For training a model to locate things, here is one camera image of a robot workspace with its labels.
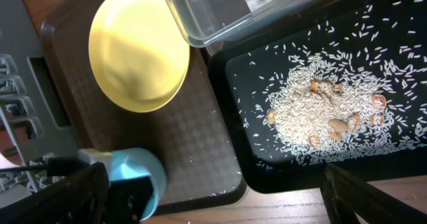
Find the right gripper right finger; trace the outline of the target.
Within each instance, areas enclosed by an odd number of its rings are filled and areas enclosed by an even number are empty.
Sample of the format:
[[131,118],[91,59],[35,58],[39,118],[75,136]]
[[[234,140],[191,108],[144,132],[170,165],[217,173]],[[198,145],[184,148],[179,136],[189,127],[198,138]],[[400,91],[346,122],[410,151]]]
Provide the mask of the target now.
[[426,214],[329,164],[320,188],[331,223],[425,223]]

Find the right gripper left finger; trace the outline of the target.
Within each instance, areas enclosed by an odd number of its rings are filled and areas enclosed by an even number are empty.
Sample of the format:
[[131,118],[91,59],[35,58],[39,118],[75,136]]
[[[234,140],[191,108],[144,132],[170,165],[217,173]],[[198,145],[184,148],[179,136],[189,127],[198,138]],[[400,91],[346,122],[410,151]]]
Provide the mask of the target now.
[[139,223],[152,195],[148,177],[110,183],[98,162],[1,208],[1,223]]

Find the light blue bowl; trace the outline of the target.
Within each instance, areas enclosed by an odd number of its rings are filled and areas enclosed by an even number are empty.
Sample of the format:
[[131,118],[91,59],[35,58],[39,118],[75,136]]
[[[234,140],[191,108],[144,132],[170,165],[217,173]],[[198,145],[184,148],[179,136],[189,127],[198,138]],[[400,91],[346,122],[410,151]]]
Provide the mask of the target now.
[[112,152],[80,149],[79,160],[102,163],[108,175],[104,223],[139,223],[150,218],[167,187],[167,176],[159,159],[146,149]]

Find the rice and nut scraps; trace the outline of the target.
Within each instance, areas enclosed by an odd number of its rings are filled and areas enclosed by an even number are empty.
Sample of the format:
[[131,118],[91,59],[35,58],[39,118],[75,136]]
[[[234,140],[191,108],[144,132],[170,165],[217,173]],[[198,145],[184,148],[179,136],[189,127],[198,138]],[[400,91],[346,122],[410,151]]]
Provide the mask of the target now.
[[380,0],[228,61],[256,166],[426,146],[426,0]]

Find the yellow plate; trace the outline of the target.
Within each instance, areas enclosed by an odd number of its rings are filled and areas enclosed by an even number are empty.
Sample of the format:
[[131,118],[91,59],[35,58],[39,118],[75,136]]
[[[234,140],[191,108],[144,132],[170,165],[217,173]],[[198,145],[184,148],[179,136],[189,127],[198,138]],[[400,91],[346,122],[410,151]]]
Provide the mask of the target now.
[[165,0],[105,0],[91,24],[88,52],[103,93],[136,113],[169,103],[189,69],[190,46]]

